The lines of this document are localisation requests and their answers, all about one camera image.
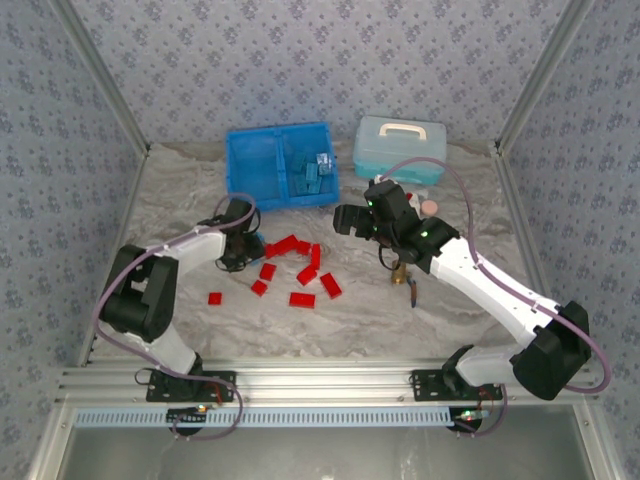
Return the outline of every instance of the pink round object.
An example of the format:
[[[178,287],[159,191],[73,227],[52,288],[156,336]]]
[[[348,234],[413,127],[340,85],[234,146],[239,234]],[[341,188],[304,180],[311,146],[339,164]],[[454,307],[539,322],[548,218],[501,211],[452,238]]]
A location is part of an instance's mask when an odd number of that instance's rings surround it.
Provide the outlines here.
[[[420,205],[420,210],[422,213],[428,217],[433,217],[436,213],[438,213],[438,204],[433,200],[425,200]]]

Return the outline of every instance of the red block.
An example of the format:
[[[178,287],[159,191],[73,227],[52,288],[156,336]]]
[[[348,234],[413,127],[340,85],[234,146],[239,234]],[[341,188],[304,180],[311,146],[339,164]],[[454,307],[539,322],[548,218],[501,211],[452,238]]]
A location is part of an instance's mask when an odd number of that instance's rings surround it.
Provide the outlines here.
[[[342,289],[336,282],[336,279],[333,278],[333,275],[331,275],[330,273],[326,273],[321,276],[320,281],[322,282],[324,289],[329,294],[329,298],[334,299],[342,295]]]
[[[313,268],[313,265],[309,265],[307,268],[301,271],[296,278],[302,284],[302,286],[305,286],[311,280],[316,278],[317,275],[318,271]]]
[[[259,297],[264,295],[264,292],[267,291],[267,288],[268,288],[267,284],[264,282],[261,282],[260,280],[256,280],[256,283],[251,285],[251,290],[253,290],[253,292]]]
[[[271,245],[270,243],[267,243],[264,246],[264,256],[265,256],[265,258],[275,257],[277,254],[278,254],[278,251],[276,250],[275,245]]]
[[[298,239],[295,235],[289,235],[287,238],[283,238],[274,245],[277,252],[276,255],[284,255],[285,253],[289,253],[291,250],[295,250],[297,246]]]
[[[311,244],[309,242],[298,240],[298,248],[296,248],[296,251],[300,255],[309,255],[310,250],[311,250]]]
[[[311,247],[311,265],[316,270],[320,270],[320,257],[322,255],[322,250],[320,250],[320,245],[314,243]]]
[[[209,305],[222,305],[222,293],[211,292],[209,294]]]
[[[289,306],[314,308],[316,306],[316,296],[310,293],[291,292],[291,297],[289,297]]]
[[[276,266],[271,263],[265,263],[260,270],[260,278],[270,282],[273,280],[273,275],[276,273]]]

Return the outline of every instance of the wall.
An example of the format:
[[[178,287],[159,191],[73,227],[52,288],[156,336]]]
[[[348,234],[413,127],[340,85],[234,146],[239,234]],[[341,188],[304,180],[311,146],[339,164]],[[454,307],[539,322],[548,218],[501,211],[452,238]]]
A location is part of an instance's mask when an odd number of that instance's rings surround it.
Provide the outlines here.
[[[559,299],[591,312],[614,381],[604,404],[640,478],[640,5],[597,2],[510,161]]]
[[[151,142],[364,114],[498,136],[564,0],[73,0]]]
[[[0,478],[77,360],[138,164],[46,0],[0,6]]]

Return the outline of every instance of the brass object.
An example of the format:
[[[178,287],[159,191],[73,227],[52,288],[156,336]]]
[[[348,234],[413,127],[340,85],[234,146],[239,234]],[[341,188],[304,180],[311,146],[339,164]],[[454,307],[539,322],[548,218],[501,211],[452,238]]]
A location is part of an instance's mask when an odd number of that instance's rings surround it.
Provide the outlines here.
[[[400,262],[400,267],[398,266],[399,260],[394,260],[391,264],[391,268],[393,271],[391,272],[391,283],[394,285],[402,285],[403,283],[407,283],[407,264]]]

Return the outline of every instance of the blue bin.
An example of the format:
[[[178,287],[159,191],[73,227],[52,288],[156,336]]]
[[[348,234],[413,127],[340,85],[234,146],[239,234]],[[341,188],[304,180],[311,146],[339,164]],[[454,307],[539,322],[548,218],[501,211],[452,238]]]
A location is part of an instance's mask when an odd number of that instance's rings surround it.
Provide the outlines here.
[[[227,134],[226,143],[229,192],[252,195],[262,211],[327,205],[340,199],[327,123],[233,131]],[[294,165],[300,153],[313,161],[319,153],[327,153],[331,159],[331,173],[318,177],[322,179],[318,194],[301,192],[299,178],[296,188],[296,176],[301,174]]]

